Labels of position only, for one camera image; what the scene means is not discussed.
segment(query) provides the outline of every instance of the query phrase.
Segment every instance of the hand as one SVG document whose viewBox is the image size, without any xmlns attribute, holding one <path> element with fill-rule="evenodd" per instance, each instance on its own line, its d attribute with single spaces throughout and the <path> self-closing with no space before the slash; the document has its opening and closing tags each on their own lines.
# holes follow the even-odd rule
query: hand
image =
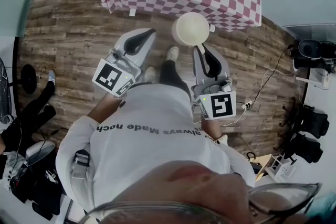
<svg viewBox="0 0 336 224">
<path fill-rule="evenodd" d="M 3 154 L 3 152 L 5 151 L 5 149 L 6 149 L 6 145 L 5 145 L 5 143 L 2 140 L 2 137 L 0 135 L 0 155 Z"/>
</svg>

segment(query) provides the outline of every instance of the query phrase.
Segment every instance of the strap buckle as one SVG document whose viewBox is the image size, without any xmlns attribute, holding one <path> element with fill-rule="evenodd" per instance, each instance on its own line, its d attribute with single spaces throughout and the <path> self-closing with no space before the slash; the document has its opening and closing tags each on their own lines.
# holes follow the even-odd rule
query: strap buckle
<svg viewBox="0 0 336 224">
<path fill-rule="evenodd" d="M 86 150 L 79 150 L 75 154 L 74 162 L 78 165 L 89 167 L 90 154 Z"/>
</svg>

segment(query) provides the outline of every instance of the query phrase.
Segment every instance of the backpack strap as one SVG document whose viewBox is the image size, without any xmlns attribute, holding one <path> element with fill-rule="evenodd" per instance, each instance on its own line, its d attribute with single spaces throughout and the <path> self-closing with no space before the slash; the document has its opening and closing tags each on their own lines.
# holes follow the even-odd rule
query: backpack strap
<svg viewBox="0 0 336 224">
<path fill-rule="evenodd" d="M 87 212 L 95 208 L 93 198 L 94 166 L 90 159 L 90 145 L 76 152 L 70 172 L 70 184 L 79 205 Z"/>
</svg>

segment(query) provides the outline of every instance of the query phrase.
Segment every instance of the white shirt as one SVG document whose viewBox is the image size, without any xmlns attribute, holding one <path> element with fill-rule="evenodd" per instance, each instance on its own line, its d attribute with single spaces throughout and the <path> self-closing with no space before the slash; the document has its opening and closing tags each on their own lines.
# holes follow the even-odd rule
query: white shirt
<svg viewBox="0 0 336 224">
<path fill-rule="evenodd" d="M 128 91 L 125 105 L 103 123 L 82 116 L 62 141 L 56 167 L 70 198 L 70 164 L 76 151 L 90 144 L 94 163 L 95 206 L 110 202 L 153 168 L 170 161 L 195 161 L 220 173 L 237 172 L 253 186 L 255 175 L 247 159 L 215 142 L 193 122 L 189 97 L 162 84 Z"/>
</svg>

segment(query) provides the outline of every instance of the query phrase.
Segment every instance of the black cable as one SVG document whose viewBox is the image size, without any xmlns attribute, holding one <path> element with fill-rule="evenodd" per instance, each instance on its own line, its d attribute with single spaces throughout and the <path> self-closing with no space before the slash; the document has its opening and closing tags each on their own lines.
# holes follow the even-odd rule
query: black cable
<svg viewBox="0 0 336 224">
<path fill-rule="evenodd" d="M 37 159 L 37 157 L 39 156 L 39 154 L 40 154 L 40 152 L 41 152 L 41 150 L 42 150 L 42 148 L 43 148 L 43 146 L 44 146 L 44 144 L 49 140 L 49 138 L 51 138 L 54 134 L 56 134 L 58 131 L 60 131 L 60 130 L 62 130 L 62 129 L 68 130 L 67 128 L 62 127 L 62 128 L 60 128 L 60 129 L 58 129 L 58 130 L 52 131 L 51 134 L 48 136 L 47 139 L 45 138 L 44 133 L 42 132 L 42 130 L 39 129 L 39 130 L 41 131 L 41 133 L 43 134 L 44 142 L 43 142 L 41 148 L 39 149 L 39 151 L 38 151 L 36 157 L 35 157 L 33 160 Z"/>
<path fill-rule="evenodd" d="M 326 77 L 326 76 L 329 75 L 329 74 L 323 75 L 323 74 L 321 74 L 319 71 L 317 71 L 316 69 L 315 69 L 315 71 L 316 71 L 317 74 L 320 74 L 320 75 L 323 76 L 323 77 Z"/>
<path fill-rule="evenodd" d="M 57 134 L 58 131 L 60 131 L 60 130 L 62 130 L 62 129 L 64 129 L 64 130 L 69 130 L 68 128 L 64 128 L 64 127 L 62 127 L 62 128 L 60 128 L 60 129 L 58 129 L 58 130 L 54 130 L 54 131 L 52 131 L 52 132 L 51 132 L 51 135 Z"/>
<path fill-rule="evenodd" d="M 251 106 L 246 106 L 246 109 L 247 109 L 247 110 L 251 110 L 251 109 L 252 109 L 254 103 L 256 102 L 256 100 L 257 100 L 259 94 L 261 93 L 261 91 L 262 91 L 263 88 L 265 87 L 266 83 L 269 81 L 269 79 L 274 75 L 275 71 L 277 70 L 278 65 L 279 65 L 279 63 L 280 63 L 280 60 L 281 60 L 281 58 L 283 57 L 283 55 L 285 54 L 286 50 L 290 49 L 291 47 L 292 47 L 292 45 L 289 45 L 289 46 L 283 51 L 283 53 L 282 53 L 281 56 L 279 57 L 279 60 L 278 60 L 278 62 L 277 62 L 277 65 L 275 66 L 275 69 L 273 70 L 273 73 L 268 77 L 268 79 L 266 80 L 266 82 L 264 83 L 264 85 L 261 86 L 261 88 L 260 88 L 260 90 L 258 91 L 256 97 L 254 98 L 254 101 L 253 101 L 253 103 L 251 104 Z"/>
<path fill-rule="evenodd" d="M 41 71 L 40 71 L 40 79 L 42 78 L 42 75 L 46 72 L 46 70 L 47 70 L 47 67 L 46 66 L 42 66 Z"/>
<path fill-rule="evenodd" d="M 318 87 L 318 86 L 314 86 L 314 87 L 319 88 L 319 89 L 321 89 L 321 90 L 328 90 L 328 89 L 323 89 L 323 88 Z"/>
</svg>

